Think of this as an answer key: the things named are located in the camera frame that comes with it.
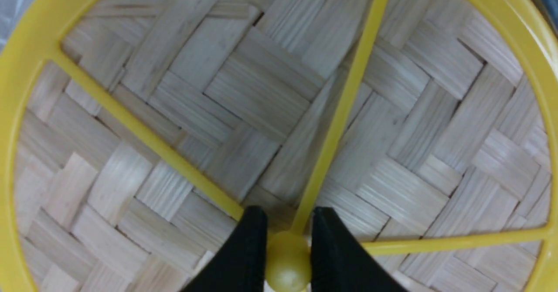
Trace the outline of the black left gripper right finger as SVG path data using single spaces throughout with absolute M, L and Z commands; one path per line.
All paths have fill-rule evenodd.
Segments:
M 357 242 L 333 208 L 313 210 L 313 292 L 405 292 Z

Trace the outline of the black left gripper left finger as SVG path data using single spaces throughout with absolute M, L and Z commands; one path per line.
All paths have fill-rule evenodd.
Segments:
M 262 292 L 267 229 L 264 210 L 247 207 L 225 244 L 183 292 Z

